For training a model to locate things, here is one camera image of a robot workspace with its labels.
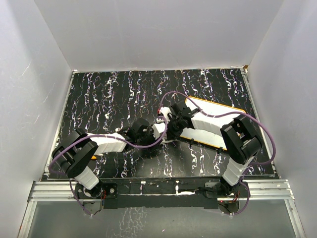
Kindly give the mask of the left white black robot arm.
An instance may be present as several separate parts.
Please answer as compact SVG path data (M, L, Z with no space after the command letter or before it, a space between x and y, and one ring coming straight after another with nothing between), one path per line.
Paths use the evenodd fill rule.
M152 148L162 142L165 133L164 122L151 125L143 118L111 134L91 134L76 129L52 152L49 171L53 172L53 165L57 164L62 174L77 180L90 197L96 198L102 193L102 185L88 166L93 156L108 152L121 153L131 147Z

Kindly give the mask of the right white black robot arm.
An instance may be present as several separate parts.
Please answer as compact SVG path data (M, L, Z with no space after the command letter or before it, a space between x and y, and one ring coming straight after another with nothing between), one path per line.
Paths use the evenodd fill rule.
M167 121L166 140L185 136L199 143L223 148L229 156L218 183L204 189L231 197L238 192L243 175L263 147L252 124L253 117L241 110L204 102L200 107L189 99L160 107L158 115Z

